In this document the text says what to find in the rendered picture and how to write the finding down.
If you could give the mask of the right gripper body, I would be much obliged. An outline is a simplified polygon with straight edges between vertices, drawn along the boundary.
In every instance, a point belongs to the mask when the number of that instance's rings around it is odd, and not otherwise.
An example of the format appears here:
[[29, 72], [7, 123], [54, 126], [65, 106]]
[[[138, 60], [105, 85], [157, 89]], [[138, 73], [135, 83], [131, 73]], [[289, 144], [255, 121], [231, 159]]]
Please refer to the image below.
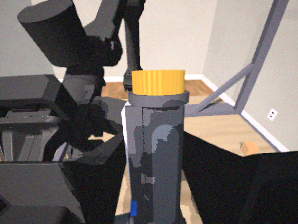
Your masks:
[[79, 105], [88, 91], [96, 88], [101, 96], [100, 88], [95, 85], [82, 78], [61, 82], [54, 74], [0, 77], [0, 118], [60, 117], [76, 131], [66, 141], [69, 144], [68, 158], [80, 158], [104, 143], [102, 139], [88, 139], [99, 134], [99, 127], [92, 117], [90, 121], [77, 118]]

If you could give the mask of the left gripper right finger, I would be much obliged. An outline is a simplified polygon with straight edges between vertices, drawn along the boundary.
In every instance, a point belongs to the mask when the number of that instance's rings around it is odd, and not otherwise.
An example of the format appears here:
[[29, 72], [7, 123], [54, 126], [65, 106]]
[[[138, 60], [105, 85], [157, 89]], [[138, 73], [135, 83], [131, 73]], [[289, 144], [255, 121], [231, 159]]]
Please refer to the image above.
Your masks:
[[264, 182], [298, 177], [298, 151], [242, 157], [184, 131], [182, 169], [203, 224], [247, 224]]

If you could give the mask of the grey metal overhead frame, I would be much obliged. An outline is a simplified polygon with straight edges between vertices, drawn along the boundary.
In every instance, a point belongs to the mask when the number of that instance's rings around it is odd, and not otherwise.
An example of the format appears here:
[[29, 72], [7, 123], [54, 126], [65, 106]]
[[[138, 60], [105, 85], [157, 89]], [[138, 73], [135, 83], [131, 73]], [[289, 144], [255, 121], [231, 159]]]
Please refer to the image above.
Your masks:
[[268, 14], [265, 26], [263, 28], [251, 63], [248, 64], [231, 79], [229, 79], [216, 91], [210, 94], [202, 102], [196, 105], [193, 109], [191, 109], [191, 113], [198, 113], [199, 111], [201, 111], [204, 107], [206, 107], [208, 104], [210, 104], [212, 101], [214, 101], [221, 94], [223, 94], [230, 87], [232, 87], [234, 84], [236, 84], [238, 81], [246, 76], [233, 108], [235, 110], [234, 114], [242, 114], [248, 98], [252, 92], [252, 89], [255, 85], [255, 82], [258, 78], [258, 75], [261, 71], [261, 68], [264, 64], [264, 61], [267, 57], [271, 44], [274, 40], [288, 2], [289, 0], [273, 0], [270, 12]]

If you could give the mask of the small orange block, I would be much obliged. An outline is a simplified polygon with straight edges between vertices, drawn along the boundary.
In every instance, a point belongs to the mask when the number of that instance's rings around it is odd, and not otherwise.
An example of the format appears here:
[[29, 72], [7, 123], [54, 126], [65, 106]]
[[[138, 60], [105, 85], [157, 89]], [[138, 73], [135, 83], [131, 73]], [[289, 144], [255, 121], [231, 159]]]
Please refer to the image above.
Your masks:
[[245, 156], [257, 153], [259, 151], [259, 148], [256, 146], [254, 142], [244, 142], [240, 149]]

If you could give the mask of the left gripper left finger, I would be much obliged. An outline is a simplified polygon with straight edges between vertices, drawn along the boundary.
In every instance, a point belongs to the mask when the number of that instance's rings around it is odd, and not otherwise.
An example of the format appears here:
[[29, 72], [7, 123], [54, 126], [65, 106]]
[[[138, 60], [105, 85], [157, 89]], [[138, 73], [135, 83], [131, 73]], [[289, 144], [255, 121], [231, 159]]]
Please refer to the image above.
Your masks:
[[75, 161], [0, 161], [0, 205], [65, 206], [74, 224], [114, 224], [126, 163], [123, 130]]

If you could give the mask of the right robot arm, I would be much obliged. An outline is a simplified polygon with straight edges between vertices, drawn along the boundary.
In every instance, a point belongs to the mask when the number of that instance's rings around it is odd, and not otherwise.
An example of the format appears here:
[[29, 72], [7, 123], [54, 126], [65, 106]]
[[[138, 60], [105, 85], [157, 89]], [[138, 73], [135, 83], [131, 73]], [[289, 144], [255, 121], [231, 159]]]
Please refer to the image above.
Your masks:
[[[104, 67], [117, 66], [123, 54], [118, 34], [124, 19], [127, 70], [123, 86], [131, 92], [132, 71], [143, 70], [139, 19], [144, 3], [146, 0], [102, 0], [96, 18], [84, 28], [73, 0], [47, 0], [25, 7], [17, 19], [52, 65], [67, 68], [62, 82], [69, 78], [86, 79], [96, 84], [101, 93], [106, 86]], [[92, 88], [82, 99], [77, 118], [90, 121], [92, 117], [99, 127], [95, 138], [103, 137], [104, 132], [116, 135], [123, 130], [121, 112], [127, 102], [100, 97]]]

